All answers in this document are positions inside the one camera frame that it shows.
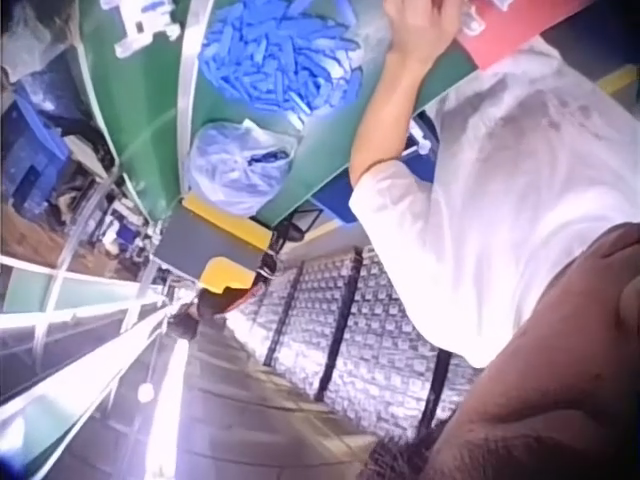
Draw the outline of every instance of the metal pole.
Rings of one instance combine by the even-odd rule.
[[[136,293],[136,300],[144,298],[144,296],[149,292],[149,288],[151,287],[151,283],[153,282],[153,279],[155,278],[156,273],[158,273],[159,267],[160,267],[160,264],[158,263],[158,261],[155,258],[153,258],[153,256],[151,256],[149,258],[149,264],[144,269],[144,272],[142,273],[142,277],[140,278],[140,284],[138,286],[138,291]],[[124,317],[124,320],[120,325],[120,334],[122,335],[122,333],[126,332],[127,330],[130,330],[131,327],[133,327],[135,323],[138,321],[139,317],[140,317],[140,305],[139,304],[132,305],[131,307],[129,307],[129,309],[127,310],[127,315]],[[115,382],[113,382],[113,386],[109,391],[109,398],[107,400],[105,410],[104,410],[106,413],[109,413],[109,411],[111,410],[111,406],[113,405],[113,399],[116,395],[117,389],[118,389],[118,381],[116,380]]]
[[[75,254],[78,245],[80,244],[86,225],[89,222],[91,215],[93,215],[98,207],[99,202],[107,195],[118,177],[120,177],[120,168],[116,166],[109,176],[98,185],[88,198],[87,202],[80,209],[80,213],[76,217],[74,225],[71,228],[69,238],[67,238],[67,242],[58,257],[56,273],[49,283],[49,289],[47,291],[47,296],[45,297],[45,313],[51,313],[55,309],[58,296],[60,295],[62,281],[64,280],[69,265],[71,265],[71,260],[73,259],[73,255]],[[39,322],[35,328],[33,355],[37,371],[40,371],[40,363],[42,361],[42,353],[48,328],[49,322],[46,319]]]

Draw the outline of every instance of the clear plastic bag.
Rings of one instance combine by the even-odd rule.
[[[282,187],[297,145],[250,120],[205,125],[189,153],[190,188],[222,210],[251,217]]]
[[[2,66],[14,83],[42,70],[67,46],[66,40],[53,39],[27,2],[20,2],[14,7],[9,31],[2,38]]]

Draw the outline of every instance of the metal rail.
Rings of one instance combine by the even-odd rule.
[[[58,257],[56,273],[51,280],[51,283],[49,284],[47,296],[45,297],[44,311],[46,313],[51,313],[55,309],[56,302],[58,301],[58,296],[60,295],[62,281],[65,278],[65,274],[67,272],[67,269],[69,268],[69,265],[71,265],[73,255],[80,245],[80,240],[82,239],[82,234],[85,230],[87,222],[91,219],[91,215],[93,215],[93,213],[95,212],[100,200],[102,200],[107,195],[119,176],[120,168],[116,166],[111,171],[109,176],[98,185],[87,202],[82,206],[80,214],[76,218],[76,221],[71,228],[67,243],[65,244],[62,252],[60,253],[60,256]],[[40,369],[40,363],[42,361],[42,352],[44,349],[44,341],[47,335],[48,328],[49,323],[47,321],[40,322],[36,325],[33,340],[33,355],[36,362],[36,368],[38,370]]]
[[[159,325],[173,311],[170,306],[152,314],[1,406],[0,456],[26,470],[29,478],[43,478],[111,385],[162,332]],[[41,424],[43,418],[47,428]],[[22,426],[21,438],[16,425]],[[2,441],[9,436],[13,443]]]
[[[182,54],[178,71],[178,103],[176,110],[176,135],[178,142],[178,174],[180,191],[187,192],[184,163],[191,148],[193,101],[198,79],[198,54],[213,11],[215,0],[192,0],[182,35]]]

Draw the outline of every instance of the stacked boxes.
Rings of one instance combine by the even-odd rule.
[[[274,367],[312,398],[327,365],[341,306],[348,302],[349,280],[359,265],[358,254],[350,252],[308,262],[303,268]],[[342,311],[343,321],[348,313]]]

